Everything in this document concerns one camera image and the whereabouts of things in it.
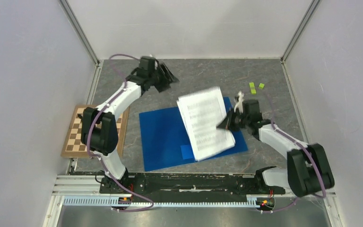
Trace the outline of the white printed paper stack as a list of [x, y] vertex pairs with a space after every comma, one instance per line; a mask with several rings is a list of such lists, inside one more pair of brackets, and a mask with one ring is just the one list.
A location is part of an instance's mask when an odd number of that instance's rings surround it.
[[220, 87], [180, 96], [177, 105], [196, 161], [211, 158], [235, 146], [233, 134], [217, 128], [226, 117]]

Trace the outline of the blue plastic folder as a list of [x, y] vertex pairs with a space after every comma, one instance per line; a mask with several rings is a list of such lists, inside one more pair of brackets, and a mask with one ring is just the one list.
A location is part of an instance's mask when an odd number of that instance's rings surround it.
[[139, 114], [145, 171], [196, 163], [178, 107]]

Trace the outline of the wooden chessboard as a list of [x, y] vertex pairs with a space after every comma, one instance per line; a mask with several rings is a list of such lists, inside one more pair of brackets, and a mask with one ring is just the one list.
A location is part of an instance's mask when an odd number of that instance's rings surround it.
[[[73, 116], [69, 125], [67, 136], [62, 148], [61, 156], [68, 158], [89, 158], [86, 151], [86, 145], [81, 142], [82, 122], [78, 115], [82, 116], [83, 111], [87, 108], [95, 108], [96, 105], [77, 105], [74, 109]], [[130, 107], [128, 107], [117, 119], [116, 126], [118, 132], [117, 152], [119, 157], [123, 155], [128, 118]]]

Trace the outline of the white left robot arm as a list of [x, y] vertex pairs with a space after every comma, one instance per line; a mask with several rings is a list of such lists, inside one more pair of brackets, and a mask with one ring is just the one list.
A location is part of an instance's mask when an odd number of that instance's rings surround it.
[[124, 177], [127, 169], [117, 152], [118, 118], [151, 87], [163, 92], [177, 82], [179, 80], [165, 63], [152, 56], [142, 56], [138, 66], [124, 78], [113, 95], [97, 107], [84, 109], [81, 116], [81, 142], [90, 157], [98, 158], [104, 174], [112, 179], [111, 186], [116, 192], [124, 193], [130, 185], [128, 178]]

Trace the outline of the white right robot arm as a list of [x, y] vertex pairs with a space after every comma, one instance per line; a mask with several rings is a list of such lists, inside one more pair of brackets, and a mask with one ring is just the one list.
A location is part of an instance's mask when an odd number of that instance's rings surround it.
[[275, 186], [289, 189], [297, 197], [325, 198], [326, 190], [335, 185], [324, 147], [300, 141], [281, 130], [273, 119], [263, 118], [256, 99], [243, 101], [241, 108], [231, 108], [217, 128], [247, 129], [255, 139], [269, 145], [287, 161], [285, 169], [270, 166], [256, 171], [254, 187], [260, 193]]

